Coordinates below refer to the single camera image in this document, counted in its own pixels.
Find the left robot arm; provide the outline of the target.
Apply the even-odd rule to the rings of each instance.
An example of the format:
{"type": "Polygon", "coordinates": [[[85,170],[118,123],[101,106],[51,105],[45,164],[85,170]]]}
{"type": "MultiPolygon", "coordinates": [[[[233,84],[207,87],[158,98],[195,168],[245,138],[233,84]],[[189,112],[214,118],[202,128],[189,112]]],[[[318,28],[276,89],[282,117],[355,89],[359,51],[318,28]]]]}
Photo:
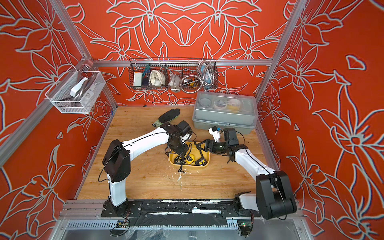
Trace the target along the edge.
{"type": "Polygon", "coordinates": [[[186,142],[192,134],[190,125],[182,121],[177,125],[162,124],[155,130],[129,141],[112,141],[103,159],[103,170],[107,174],[110,190],[108,203],[116,210],[127,206],[126,178],[131,173],[131,161],[164,144],[184,160],[190,148],[186,142]]]}

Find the yellow black 3m tape measure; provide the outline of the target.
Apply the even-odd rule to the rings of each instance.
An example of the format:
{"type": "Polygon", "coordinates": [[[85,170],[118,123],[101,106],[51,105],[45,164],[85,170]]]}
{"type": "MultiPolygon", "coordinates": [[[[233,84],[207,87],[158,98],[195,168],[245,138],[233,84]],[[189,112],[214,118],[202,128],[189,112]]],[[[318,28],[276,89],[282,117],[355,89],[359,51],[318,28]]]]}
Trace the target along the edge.
{"type": "Polygon", "coordinates": [[[185,159],[182,158],[181,156],[177,156],[174,158],[174,164],[176,165],[184,165],[185,164],[185,159]]]}

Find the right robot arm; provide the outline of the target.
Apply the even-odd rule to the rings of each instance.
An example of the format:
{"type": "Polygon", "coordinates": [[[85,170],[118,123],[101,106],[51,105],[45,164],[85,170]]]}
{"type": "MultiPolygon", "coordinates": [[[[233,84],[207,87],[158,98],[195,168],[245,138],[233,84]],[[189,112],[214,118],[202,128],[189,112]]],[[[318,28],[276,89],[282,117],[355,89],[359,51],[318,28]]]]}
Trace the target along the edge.
{"type": "Polygon", "coordinates": [[[264,219],[283,219],[297,212],[297,203],[289,176],[284,171],[270,168],[254,156],[245,144],[240,144],[234,128],[219,131],[209,129],[213,139],[196,143],[200,151],[228,157],[242,166],[255,180],[256,193],[240,193],[235,197],[241,210],[258,212],[264,219]]]}

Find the small yellow deli tape measure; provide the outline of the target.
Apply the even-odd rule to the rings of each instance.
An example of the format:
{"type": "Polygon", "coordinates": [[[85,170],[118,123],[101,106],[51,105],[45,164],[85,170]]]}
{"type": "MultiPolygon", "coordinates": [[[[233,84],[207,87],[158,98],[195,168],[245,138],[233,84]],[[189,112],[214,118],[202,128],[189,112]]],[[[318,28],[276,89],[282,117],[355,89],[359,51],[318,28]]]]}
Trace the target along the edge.
{"type": "Polygon", "coordinates": [[[189,154],[189,155],[186,157],[185,161],[186,161],[187,164],[191,164],[191,163],[193,163],[193,162],[195,161],[195,157],[194,157],[194,155],[189,154]]]}

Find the black deli tape measure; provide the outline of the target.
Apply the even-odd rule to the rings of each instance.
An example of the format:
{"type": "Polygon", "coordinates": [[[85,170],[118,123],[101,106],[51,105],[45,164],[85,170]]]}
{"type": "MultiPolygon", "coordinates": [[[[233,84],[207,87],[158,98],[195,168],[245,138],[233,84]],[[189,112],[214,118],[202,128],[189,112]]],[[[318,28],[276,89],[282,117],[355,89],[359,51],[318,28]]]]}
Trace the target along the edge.
{"type": "Polygon", "coordinates": [[[196,166],[203,167],[208,164],[208,161],[204,158],[200,158],[199,160],[195,161],[196,166]]]}

